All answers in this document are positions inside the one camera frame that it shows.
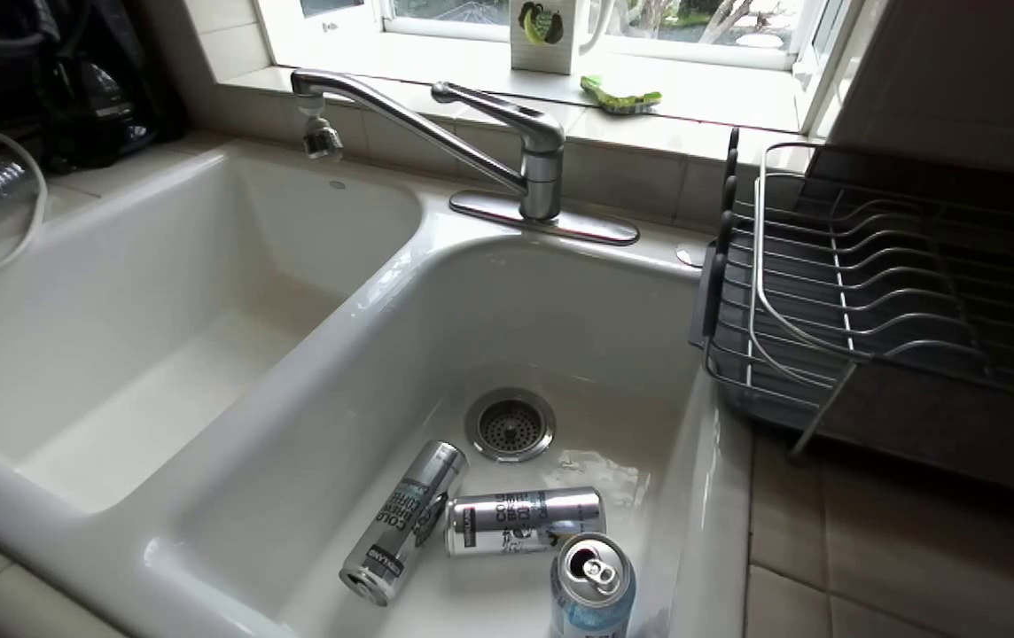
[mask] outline drain strainer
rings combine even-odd
[[[553,412],[523,386],[481,395],[470,408],[470,443],[488,461],[531,461],[553,443]]]

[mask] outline dish rack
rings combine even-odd
[[[772,145],[699,286],[694,341],[725,397],[1014,488],[1014,175]]]

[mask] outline double sink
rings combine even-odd
[[[133,633],[546,633],[551,554],[438,540],[392,611],[336,581],[451,438],[462,493],[602,493],[633,633],[743,633],[750,438],[683,341],[699,268],[451,190],[232,142],[56,221],[0,273],[0,551]],[[498,395],[551,451],[475,455]]]

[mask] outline faucet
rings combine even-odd
[[[321,115],[322,97],[336,91],[356,102],[366,102],[369,110],[400,121],[438,149],[458,156],[472,171],[487,175],[488,182],[514,190],[514,199],[498,195],[454,195],[451,210],[498,221],[507,227],[559,234],[559,238],[582,238],[600,243],[633,243],[640,241],[635,227],[602,225],[590,216],[565,213],[559,182],[565,182],[565,130],[553,116],[498,98],[488,91],[475,91],[465,84],[440,83],[434,84],[438,102],[470,102],[487,116],[503,121],[510,130],[523,136],[523,168],[510,171],[500,160],[487,156],[481,149],[470,145],[465,138],[451,136],[447,129],[434,123],[429,116],[400,108],[396,98],[377,91],[374,84],[349,78],[349,76],[325,76],[325,72],[292,72],[292,91],[304,98],[304,149],[310,156],[336,156],[342,136],[336,129]]]

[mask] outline metal dish rack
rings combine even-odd
[[[1014,178],[772,145],[728,160],[694,337],[752,418],[1014,488]]]

